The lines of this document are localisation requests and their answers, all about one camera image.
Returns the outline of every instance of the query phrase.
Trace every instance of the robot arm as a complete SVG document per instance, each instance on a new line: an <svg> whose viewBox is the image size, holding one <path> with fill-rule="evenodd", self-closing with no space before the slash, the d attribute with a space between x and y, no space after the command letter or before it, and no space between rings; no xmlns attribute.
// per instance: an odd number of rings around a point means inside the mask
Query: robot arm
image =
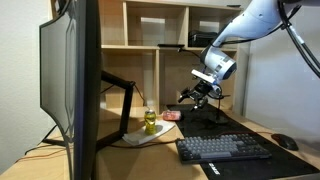
<svg viewBox="0 0 320 180"><path fill-rule="evenodd" d="M278 1L285 3L285 13L290 12L297 5L320 5L320 0L252 0L248 8L227 24L219 32L215 41L201 52L201 63L212 73L204 74L204 72L193 70L192 74L200 81L193 89L186 88L181 92L179 103L185 98L191 98L196 103L193 109L197 109L208 102L207 95L214 99L223 98L219 84L222 80L228 79L236 71L237 66L232 58L220 50L220 46L229 37L258 39L268 35L282 21Z"/></svg>

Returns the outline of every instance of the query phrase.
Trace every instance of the monitor screen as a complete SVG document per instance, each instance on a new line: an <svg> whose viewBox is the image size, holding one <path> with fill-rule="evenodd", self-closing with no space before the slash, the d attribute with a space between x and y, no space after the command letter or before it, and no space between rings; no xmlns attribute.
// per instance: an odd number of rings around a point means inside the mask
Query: monitor screen
<svg viewBox="0 0 320 180"><path fill-rule="evenodd" d="M40 26L40 106L62 134L70 179L89 179L100 102L98 0L57 2L57 17Z"/></svg>

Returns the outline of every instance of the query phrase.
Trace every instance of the mouse pad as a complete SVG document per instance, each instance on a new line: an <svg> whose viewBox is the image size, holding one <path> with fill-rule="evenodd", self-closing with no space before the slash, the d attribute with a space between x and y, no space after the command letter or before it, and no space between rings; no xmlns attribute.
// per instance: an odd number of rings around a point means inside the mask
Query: mouse pad
<svg viewBox="0 0 320 180"><path fill-rule="evenodd" d="M181 111L182 118L176 124L185 137L218 135L234 131L253 132L223 112L218 115L228 118L229 122L215 124L212 118L217 116L218 110L211 105L190 112L192 106L167 105L168 109L172 111ZM314 166L288 153L262 136L256 134L253 137L261 146L271 152L271 158L200 164L208 179L275 179L320 172Z"/></svg>

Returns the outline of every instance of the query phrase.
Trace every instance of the keyboard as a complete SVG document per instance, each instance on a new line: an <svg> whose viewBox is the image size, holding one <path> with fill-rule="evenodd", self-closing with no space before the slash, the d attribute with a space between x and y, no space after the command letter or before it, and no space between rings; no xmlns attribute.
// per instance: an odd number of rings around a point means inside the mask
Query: keyboard
<svg viewBox="0 0 320 180"><path fill-rule="evenodd" d="M194 136L177 139L182 164L266 159L271 153L249 134Z"/></svg>

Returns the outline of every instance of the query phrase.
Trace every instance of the paper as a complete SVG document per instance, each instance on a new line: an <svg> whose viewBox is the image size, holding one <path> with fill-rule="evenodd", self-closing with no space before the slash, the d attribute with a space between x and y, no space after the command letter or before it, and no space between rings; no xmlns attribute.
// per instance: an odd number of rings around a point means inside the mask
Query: paper
<svg viewBox="0 0 320 180"><path fill-rule="evenodd" d="M156 120L156 134L152 135L147 135L144 133L144 130L146 129L146 126L143 126L139 130L129 133L129 134L124 134L122 139L124 139L127 143L137 146L143 143L146 143L156 137L161 136L165 132L169 131L175 126L173 122L167 122L164 120Z"/></svg>

